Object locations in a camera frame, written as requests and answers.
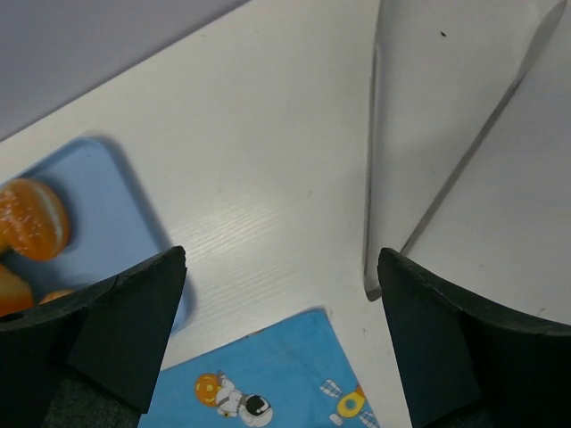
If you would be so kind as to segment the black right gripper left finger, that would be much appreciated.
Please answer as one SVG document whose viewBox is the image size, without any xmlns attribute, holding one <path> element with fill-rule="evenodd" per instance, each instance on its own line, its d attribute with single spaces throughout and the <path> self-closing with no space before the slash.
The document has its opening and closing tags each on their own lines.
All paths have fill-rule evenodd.
<svg viewBox="0 0 571 428">
<path fill-rule="evenodd" d="M 135 427 L 186 281 L 180 246 L 1 318 L 3 427 Z"/>
</svg>

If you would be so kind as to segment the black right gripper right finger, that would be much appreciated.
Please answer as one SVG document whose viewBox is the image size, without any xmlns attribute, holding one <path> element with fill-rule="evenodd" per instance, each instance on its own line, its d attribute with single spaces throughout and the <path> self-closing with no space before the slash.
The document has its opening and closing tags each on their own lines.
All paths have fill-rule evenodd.
<svg viewBox="0 0 571 428">
<path fill-rule="evenodd" d="M 568 427 L 570 327 L 383 248 L 381 298 L 414 427 Z"/>
</svg>

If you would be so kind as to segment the sugared ring doughnut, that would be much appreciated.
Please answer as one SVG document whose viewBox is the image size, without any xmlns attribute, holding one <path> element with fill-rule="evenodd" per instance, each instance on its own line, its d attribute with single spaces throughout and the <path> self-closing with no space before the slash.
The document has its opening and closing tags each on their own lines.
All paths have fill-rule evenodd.
<svg viewBox="0 0 571 428">
<path fill-rule="evenodd" d="M 59 299 L 63 296 L 69 295 L 74 293 L 73 290 L 70 289 L 63 289 L 63 290 L 57 290 L 54 292 L 50 292 L 47 295 L 45 295 L 39 302 L 38 305 L 42 305 L 42 304 L 46 304 L 47 302 Z"/>
</svg>

